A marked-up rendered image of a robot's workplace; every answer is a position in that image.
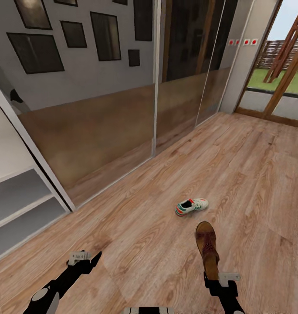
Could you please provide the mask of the sandal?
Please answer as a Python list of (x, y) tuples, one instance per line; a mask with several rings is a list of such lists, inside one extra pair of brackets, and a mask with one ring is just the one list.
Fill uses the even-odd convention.
[(209, 280), (219, 280), (218, 261), (216, 251), (216, 234), (209, 222), (201, 222), (196, 228), (196, 243), (203, 259), (205, 274)]

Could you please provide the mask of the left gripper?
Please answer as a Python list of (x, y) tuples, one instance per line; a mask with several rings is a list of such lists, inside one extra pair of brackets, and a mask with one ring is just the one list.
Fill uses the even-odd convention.
[(102, 251), (100, 251), (91, 260), (91, 263), (90, 263), (90, 260), (87, 259), (87, 260), (81, 260), (80, 262), (76, 263), (74, 266), (70, 266), (68, 264), (69, 260), (67, 261), (68, 268), (63, 273), (65, 273), (71, 279), (71, 286), (81, 276), (81, 274), (90, 274), (93, 267), (96, 267), (101, 255), (102, 255)]

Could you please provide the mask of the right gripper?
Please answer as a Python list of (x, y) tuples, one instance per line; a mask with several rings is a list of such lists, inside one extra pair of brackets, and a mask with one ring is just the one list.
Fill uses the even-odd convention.
[(237, 285), (234, 280), (229, 280), (229, 287), (222, 287), (219, 283), (219, 280), (209, 280), (205, 274), (205, 287), (210, 289), (211, 296), (218, 296), (222, 304), (222, 299), (225, 296), (232, 296), (236, 298), (237, 294)]

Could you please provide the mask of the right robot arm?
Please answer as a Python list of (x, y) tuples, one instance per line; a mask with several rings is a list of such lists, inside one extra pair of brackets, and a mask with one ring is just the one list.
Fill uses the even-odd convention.
[(205, 287), (210, 289), (211, 296), (218, 296), (225, 310), (225, 314), (245, 314), (236, 297), (237, 285), (241, 280), (237, 272), (218, 272), (219, 280), (209, 280), (205, 274)]

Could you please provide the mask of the gym shoe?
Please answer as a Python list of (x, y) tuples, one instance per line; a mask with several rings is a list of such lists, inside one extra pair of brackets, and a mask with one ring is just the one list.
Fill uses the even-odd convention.
[(208, 204), (209, 202), (206, 199), (202, 199), (202, 198), (197, 198), (194, 200), (187, 199), (186, 201), (183, 201), (177, 205), (175, 213), (178, 216), (182, 217), (193, 210), (202, 211), (205, 208), (207, 208)]

